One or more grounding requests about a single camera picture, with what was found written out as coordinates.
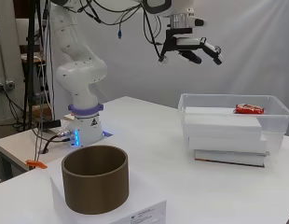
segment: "brown cardboard tube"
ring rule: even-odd
[[[128,155],[110,146],[85,147],[62,161],[67,205],[85,215],[110,212],[129,196]]]

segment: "table surface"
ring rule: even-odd
[[[114,136],[96,145],[117,146],[128,153],[130,167],[166,196],[167,224],[276,224],[288,220],[289,137],[278,153],[267,158],[264,169],[194,161],[184,151],[180,120],[173,108],[124,97],[107,103],[101,120],[104,130]],[[5,145],[17,146],[22,134],[28,133],[14,136],[18,140],[14,143],[7,138]],[[23,150],[32,141],[23,140],[24,136]],[[57,145],[49,151],[52,155],[42,156],[42,161],[72,149]],[[59,223],[44,172],[36,169],[0,184],[1,224]]]

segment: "white wall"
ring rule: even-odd
[[[113,8],[123,7],[119,0],[110,2]],[[160,66],[154,48],[145,41],[142,12],[123,24],[121,40],[117,27],[78,15],[81,34],[108,66],[108,77],[98,84],[102,101],[129,95],[177,107],[185,92],[272,94],[289,107],[289,0],[196,0],[194,6],[196,15],[208,22],[195,35],[206,36],[222,48],[225,62],[220,66],[201,51],[201,65],[183,61],[173,52],[168,54],[170,63]],[[107,14],[105,19],[111,21],[111,17],[115,16]],[[162,22],[165,28],[167,20]],[[55,48],[56,68],[65,59]],[[61,117],[70,101],[55,85],[55,106]]]
[[[0,42],[3,49],[7,80],[13,80],[16,84],[16,89],[11,91],[9,95],[18,105],[23,105],[23,71],[13,0],[0,0]],[[0,58],[0,82],[4,81],[3,66]],[[0,94],[0,120],[11,117],[7,99]]]

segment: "plastic container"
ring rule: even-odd
[[[233,114],[232,110],[240,104],[264,107],[265,114]],[[211,138],[247,139],[248,141],[259,138],[261,134],[267,139],[266,151],[274,153],[281,148],[289,124],[289,109],[275,96],[269,95],[183,94],[178,111],[187,150],[197,149],[189,145],[189,139],[193,137],[208,136]],[[189,123],[194,116],[201,120],[213,120],[212,125],[219,120],[219,124],[208,126],[209,129],[206,129],[203,125]],[[234,124],[239,119],[247,120],[247,127],[242,128],[243,124],[239,124],[236,126],[238,129],[235,129]],[[224,120],[232,121],[229,124],[228,122],[224,123]]]

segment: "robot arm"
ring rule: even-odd
[[[170,18],[170,29],[166,31],[166,40],[159,60],[164,61],[168,51],[178,51],[192,63],[201,63],[201,58],[192,50],[202,49],[220,64],[223,59],[221,49],[206,43],[206,38],[193,39],[176,37],[192,34],[192,28],[202,26],[203,20],[194,17],[192,0],[140,0],[148,13]],[[102,139],[103,131],[99,121],[99,111],[103,106],[89,90],[89,84],[102,80],[107,74],[104,61],[82,43],[76,31],[75,14],[67,8],[77,11],[80,0],[51,0],[54,5],[52,20],[54,33],[63,53],[73,60],[61,65],[56,78],[64,89],[70,92],[73,104],[69,109],[75,114],[74,121],[67,127],[71,134],[71,144],[75,147],[88,146]]]

